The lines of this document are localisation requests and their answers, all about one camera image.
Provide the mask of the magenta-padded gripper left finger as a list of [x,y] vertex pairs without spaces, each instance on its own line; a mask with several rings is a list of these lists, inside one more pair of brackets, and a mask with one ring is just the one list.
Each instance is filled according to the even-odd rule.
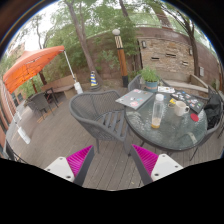
[[94,146],[85,147],[68,157],[58,157],[45,170],[82,186],[94,157]]

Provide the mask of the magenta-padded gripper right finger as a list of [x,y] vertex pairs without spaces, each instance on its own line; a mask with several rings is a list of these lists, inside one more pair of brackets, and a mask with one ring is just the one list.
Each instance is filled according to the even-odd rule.
[[130,153],[144,185],[182,169],[182,166],[167,154],[157,155],[138,145],[132,145]]

